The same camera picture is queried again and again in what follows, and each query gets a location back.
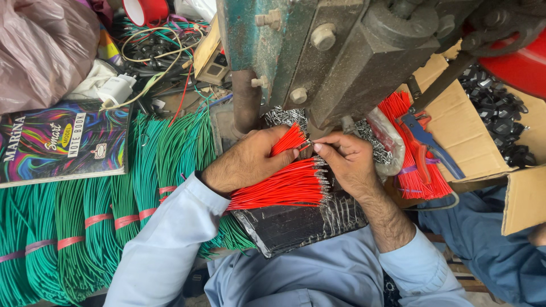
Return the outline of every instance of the blue handle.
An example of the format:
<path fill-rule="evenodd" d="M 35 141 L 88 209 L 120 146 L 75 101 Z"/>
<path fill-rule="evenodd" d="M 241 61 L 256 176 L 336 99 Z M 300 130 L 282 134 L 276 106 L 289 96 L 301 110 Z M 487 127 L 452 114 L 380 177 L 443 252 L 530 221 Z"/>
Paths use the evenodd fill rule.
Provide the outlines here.
<path fill-rule="evenodd" d="M 413 114 L 404 115 L 401 119 L 402 122 L 409 128 L 413 134 L 413 137 L 415 137 L 417 141 L 428 145 L 432 154 L 442 161 L 442 164 L 444 164 L 453 177 L 456 179 L 463 179 L 466 177 L 462 170 L 457 166 L 457 163 L 455 163 L 453 158 L 451 158 L 451 156 L 440 145 L 438 145 L 436 141 L 434 141 L 430 132 L 423 129 Z"/>

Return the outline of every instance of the black work surface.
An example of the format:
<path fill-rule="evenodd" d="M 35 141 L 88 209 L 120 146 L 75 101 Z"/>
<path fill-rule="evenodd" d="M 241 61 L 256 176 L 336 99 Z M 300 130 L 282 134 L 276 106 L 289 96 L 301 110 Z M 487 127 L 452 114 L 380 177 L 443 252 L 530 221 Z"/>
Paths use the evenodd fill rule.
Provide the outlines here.
<path fill-rule="evenodd" d="M 360 204 L 343 191 L 334 193 L 327 206 L 269 206 L 232 213 L 268 259 L 368 224 Z"/>

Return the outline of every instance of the pliers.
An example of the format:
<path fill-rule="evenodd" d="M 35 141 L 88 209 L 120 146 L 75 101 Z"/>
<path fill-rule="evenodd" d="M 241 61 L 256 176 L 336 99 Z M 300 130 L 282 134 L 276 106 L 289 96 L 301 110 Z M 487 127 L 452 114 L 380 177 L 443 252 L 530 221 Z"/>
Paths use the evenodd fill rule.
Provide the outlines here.
<path fill-rule="evenodd" d="M 400 125 L 404 134 L 408 137 L 409 143 L 415 149 L 417 156 L 415 162 L 417 165 L 417 172 L 423 181 L 423 184 L 428 185 L 432 181 L 430 179 L 429 170 L 426 167 L 425 156 L 428 151 L 442 161 L 442 164 L 448 169 L 448 171 L 456 179 L 463 179 L 465 174 L 457 166 L 457 163 L 451 158 L 451 156 L 440 146 L 430 132 L 426 132 L 426 125 L 430 122 L 431 117 L 426 114 L 425 111 L 417 114 L 408 113 L 402 115 L 396 119 L 396 122 Z"/>

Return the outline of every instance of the person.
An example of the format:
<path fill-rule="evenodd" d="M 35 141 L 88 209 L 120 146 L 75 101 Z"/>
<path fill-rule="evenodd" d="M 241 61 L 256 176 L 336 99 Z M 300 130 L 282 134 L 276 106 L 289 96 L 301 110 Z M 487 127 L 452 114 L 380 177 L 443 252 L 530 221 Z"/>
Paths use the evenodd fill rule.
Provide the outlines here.
<path fill-rule="evenodd" d="M 422 229 L 449 248 L 495 296 L 514 306 L 546 306 L 546 223 L 501 234 L 506 185 L 462 193 L 454 208 L 419 212 Z M 453 199 L 431 200 L 432 208 Z"/>
<path fill-rule="evenodd" d="M 202 242 L 214 238 L 230 191 L 256 184 L 299 154 L 269 153 L 288 131 L 251 131 L 194 172 L 123 250 L 105 306 L 178 306 Z M 440 252 L 384 193 L 370 143 L 334 132 L 314 142 L 345 191 L 362 206 L 369 227 L 272 259 L 257 250 L 208 263 L 212 306 L 383 306 L 382 268 L 402 306 L 472 306 Z"/>

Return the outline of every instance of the shirt sleeve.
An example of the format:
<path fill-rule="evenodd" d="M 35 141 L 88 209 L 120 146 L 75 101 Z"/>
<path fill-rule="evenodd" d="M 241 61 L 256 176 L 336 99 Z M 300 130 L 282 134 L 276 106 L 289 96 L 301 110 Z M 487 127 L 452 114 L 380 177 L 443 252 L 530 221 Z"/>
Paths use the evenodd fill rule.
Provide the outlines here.
<path fill-rule="evenodd" d="M 202 242 L 218 233 L 230 200 L 193 173 L 124 249 L 104 306 L 166 306 L 182 290 Z"/>
<path fill-rule="evenodd" d="M 379 254 L 379 262 L 400 290 L 402 306 L 472 306 L 443 255 L 419 229 L 405 246 Z"/>

